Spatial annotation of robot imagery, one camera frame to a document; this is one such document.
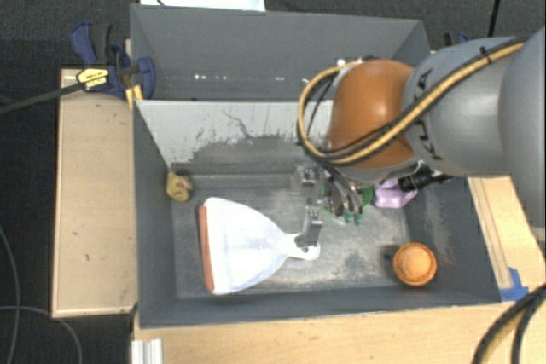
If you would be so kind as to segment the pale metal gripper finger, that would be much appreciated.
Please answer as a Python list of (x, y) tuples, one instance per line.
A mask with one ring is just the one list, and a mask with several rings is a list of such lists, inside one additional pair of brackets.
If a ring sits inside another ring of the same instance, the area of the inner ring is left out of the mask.
[(323, 181), (323, 168), (317, 165), (298, 167), (298, 184), (300, 187), (319, 187)]
[(296, 246), (302, 251), (319, 246), (320, 233), (323, 221), (320, 218), (320, 210), (316, 206), (306, 206), (302, 222), (301, 232), (294, 238)]

